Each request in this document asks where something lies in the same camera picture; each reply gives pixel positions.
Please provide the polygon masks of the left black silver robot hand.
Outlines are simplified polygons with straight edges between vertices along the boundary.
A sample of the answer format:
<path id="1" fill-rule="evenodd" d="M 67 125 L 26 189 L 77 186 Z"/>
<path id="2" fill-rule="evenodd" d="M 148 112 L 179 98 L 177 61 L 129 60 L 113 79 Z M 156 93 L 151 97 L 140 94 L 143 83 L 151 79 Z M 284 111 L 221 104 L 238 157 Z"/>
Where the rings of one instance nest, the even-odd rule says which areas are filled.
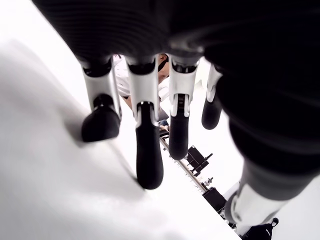
<path id="1" fill-rule="evenodd" d="M 91 113 L 84 142 L 119 134 L 113 56 L 125 57 L 136 121 L 136 173 L 163 179 L 157 120 L 158 57 L 169 56 L 169 153 L 188 151 L 190 105 L 201 57 L 211 64 L 202 125 L 229 117 L 244 157 L 225 206 L 235 224 L 260 225 L 320 173 L 320 3 L 317 0 L 36 0 L 82 66 Z"/>

